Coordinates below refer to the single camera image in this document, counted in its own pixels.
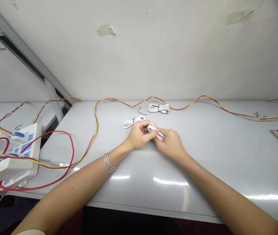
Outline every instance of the fingers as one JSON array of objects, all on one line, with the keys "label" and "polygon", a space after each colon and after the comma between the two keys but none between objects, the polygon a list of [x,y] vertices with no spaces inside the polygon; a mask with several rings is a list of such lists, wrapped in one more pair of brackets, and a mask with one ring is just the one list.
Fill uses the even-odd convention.
[{"label": "fingers", "polygon": [[166,136],[170,131],[170,129],[163,129],[163,128],[159,128],[159,130],[164,136]]},{"label": "fingers", "polygon": [[158,129],[158,126],[150,120],[144,120],[144,121],[141,121],[141,122],[136,122],[135,124],[138,125],[139,127],[146,127],[146,126],[149,125],[149,123],[153,123],[155,125],[156,129]]},{"label": "fingers", "polygon": [[148,134],[143,135],[143,138],[144,138],[145,142],[147,143],[151,139],[155,138],[158,135],[158,133],[159,133],[159,130],[154,130]]},{"label": "fingers", "polygon": [[160,144],[162,144],[162,141],[160,141],[158,137],[154,137],[152,140],[156,146],[159,146]]}]

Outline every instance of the white table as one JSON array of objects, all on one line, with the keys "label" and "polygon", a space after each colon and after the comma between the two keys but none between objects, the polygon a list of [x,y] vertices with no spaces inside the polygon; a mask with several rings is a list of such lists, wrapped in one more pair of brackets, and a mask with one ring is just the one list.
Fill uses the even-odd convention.
[{"label": "white table", "polygon": [[[278,139],[270,132],[278,129],[278,120],[259,121],[232,115],[213,102],[195,103],[184,111],[169,114],[141,112],[160,128],[173,128],[181,136],[186,150],[203,167],[229,184],[278,220]],[[168,102],[181,108],[189,102]],[[231,111],[261,116],[278,116],[278,102],[222,102]],[[71,134],[75,161],[84,153],[95,132],[94,102],[77,102],[57,130]],[[99,131],[85,158],[70,171],[72,174],[119,145],[128,135],[123,122],[139,114],[118,102],[98,105]],[[54,133],[43,146],[41,159],[69,164],[71,146],[67,135]],[[39,167],[38,174],[26,187],[47,184],[59,178],[63,169]],[[11,195],[42,198],[56,184]],[[90,206],[221,223],[198,187],[170,160],[162,156],[153,143],[129,154],[110,179],[88,204]]]}]

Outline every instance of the white usb cable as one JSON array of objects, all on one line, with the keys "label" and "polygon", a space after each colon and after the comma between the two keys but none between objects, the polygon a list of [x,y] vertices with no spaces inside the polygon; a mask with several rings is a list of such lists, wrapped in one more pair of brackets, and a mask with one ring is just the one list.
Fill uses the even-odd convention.
[{"label": "white usb cable", "polygon": [[[148,127],[147,127],[148,131],[154,131],[156,129],[155,125],[153,123],[149,123]],[[165,138],[165,136],[159,132],[158,135],[156,136],[160,141],[163,141],[163,139]]]},{"label": "white usb cable", "polygon": [[148,111],[150,113],[162,112],[162,113],[168,114],[169,109],[170,109],[169,104],[165,104],[165,105],[149,104],[149,107],[148,107]]},{"label": "white usb cable", "polygon": [[139,116],[136,119],[125,121],[123,127],[128,128],[128,127],[132,126],[135,122],[143,121],[145,119],[146,118],[144,116]]}]

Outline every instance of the red and yellow wire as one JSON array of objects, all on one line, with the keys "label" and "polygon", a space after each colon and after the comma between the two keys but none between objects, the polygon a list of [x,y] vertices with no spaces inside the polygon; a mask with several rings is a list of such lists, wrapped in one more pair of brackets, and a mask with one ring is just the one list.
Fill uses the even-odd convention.
[{"label": "red and yellow wire", "polygon": [[[172,107],[170,107],[170,108],[173,109],[173,110],[184,110],[184,109],[187,109],[187,108],[189,108],[191,105],[193,105],[195,102],[197,102],[197,101],[198,101],[200,98],[202,98],[202,97],[206,97],[206,98],[209,98],[209,99],[213,100],[213,101],[216,102],[224,111],[226,111],[226,112],[228,112],[228,113],[231,113],[231,114],[234,114],[234,115],[239,115],[239,116],[244,116],[244,117],[254,118],[254,119],[261,119],[261,120],[264,120],[264,119],[278,119],[278,116],[276,116],[276,117],[254,117],[254,116],[251,116],[251,115],[235,113],[235,112],[232,112],[232,111],[226,109],[225,107],[223,107],[223,106],[222,106],[217,100],[215,100],[214,98],[209,97],[209,96],[206,96],[206,95],[202,95],[202,96],[198,97],[195,101],[193,101],[191,104],[189,104],[188,106],[186,106],[186,107],[184,107],[184,108],[179,108],[179,109],[172,108]],[[136,107],[136,106],[138,106],[139,104],[142,104],[142,103],[144,103],[145,101],[147,101],[147,100],[149,100],[149,99],[151,99],[151,98],[156,98],[156,99],[162,101],[164,104],[166,104],[162,99],[160,99],[160,98],[158,98],[158,97],[155,97],[155,96],[150,96],[149,98],[147,98],[147,99],[145,99],[144,101],[141,101],[141,102],[139,102],[138,104],[135,104],[135,105],[127,104],[127,103],[125,103],[125,102],[123,102],[123,101],[120,101],[120,100],[118,100],[118,99],[115,99],[115,98],[105,98],[105,99],[102,99],[102,100],[98,101],[98,102],[95,104],[95,106],[94,106],[94,116],[95,116],[95,122],[96,122],[96,123],[95,123],[95,124],[96,124],[96,131],[95,131],[94,135],[92,136],[92,138],[91,138],[91,140],[90,140],[90,142],[89,142],[89,145],[88,145],[86,151],[85,151],[85,152],[83,153],[83,155],[81,156],[81,158],[80,158],[77,162],[75,162],[74,164],[70,163],[69,166],[54,166],[54,165],[49,165],[49,164],[41,163],[41,162],[39,162],[39,161],[36,160],[36,159],[15,157],[15,156],[9,155],[9,154],[3,154],[3,155],[0,156],[0,158],[2,158],[2,157],[7,157],[7,158],[26,159],[26,160],[29,160],[29,161],[34,161],[34,162],[36,162],[36,163],[42,165],[43,167],[46,167],[46,168],[49,168],[49,169],[60,169],[60,168],[71,168],[71,167],[75,167],[75,166],[85,157],[85,155],[87,154],[87,152],[88,152],[90,146],[92,145],[92,143],[93,143],[93,141],[94,141],[94,139],[95,139],[95,137],[96,137],[96,135],[97,135],[97,133],[98,133],[98,130],[99,130],[99,122],[98,122],[98,118],[97,118],[97,105],[98,105],[100,102],[105,101],[105,100],[115,100],[115,101],[118,101],[118,102],[120,102],[120,103],[123,103],[123,104],[125,104],[125,105],[127,105],[127,106],[129,106],[129,107]],[[74,98],[74,97],[68,97],[68,98],[57,99],[57,100],[49,100],[49,101],[47,101],[47,102],[39,109],[39,111],[37,112],[37,114],[36,114],[36,116],[35,116],[35,118],[34,118],[33,123],[35,123],[35,122],[37,121],[37,119],[38,119],[40,113],[42,112],[42,110],[43,110],[43,108],[46,106],[46,104],[48,104],[48,103],[50,103],[50,102],[52,102],[52,101],[61,101],[61,100],[66,100],[66,99],[76,99],[76,100],[81,101],[80,99],[77,99],[77,98]],[[270,100],[264,100],[264,101],[278,101],[278,99],[270,99]],[[15,112],[18,108],[20,108],[24,103],[22,103],[20,106],[18,106],[18,107],[17,107],[15,110],[13,110],[11,113],[5,115],[4,118],[9,117],[13,112]]]}]

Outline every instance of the power strip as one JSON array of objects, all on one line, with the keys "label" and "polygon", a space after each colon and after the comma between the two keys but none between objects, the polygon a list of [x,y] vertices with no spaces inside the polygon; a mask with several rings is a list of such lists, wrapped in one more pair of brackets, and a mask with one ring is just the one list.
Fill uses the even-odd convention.
[{"label": "power strip", "polygon": [[[16,145],[13,148],[12,153],[20,153],[22,150],[24,150],[27,145],[37,137],[39,137],[42,133],[42,126],[38,125],[37,123],[34,123],[30,126],[27,126],[18,132],[28,134],[29,138],[26,142],[21,143]],[[35,142],[32,143],[23,153],[25,154],[24,157],[30,157],[34,158],[36,160],[39,160],[39,155],[40,155],[40,143],[41,143],[41,138],[36,140]],[[28,180],[36,176],[38,173],[38,164],[35,162],[32,162],[32,168],[31,170],[28,170],[24,173],[21,173],[19,176],[15,177],[14,179],[11,180],[5,180],[2,182],[2,185],[4,187],[22,187],[28,183]]]}]

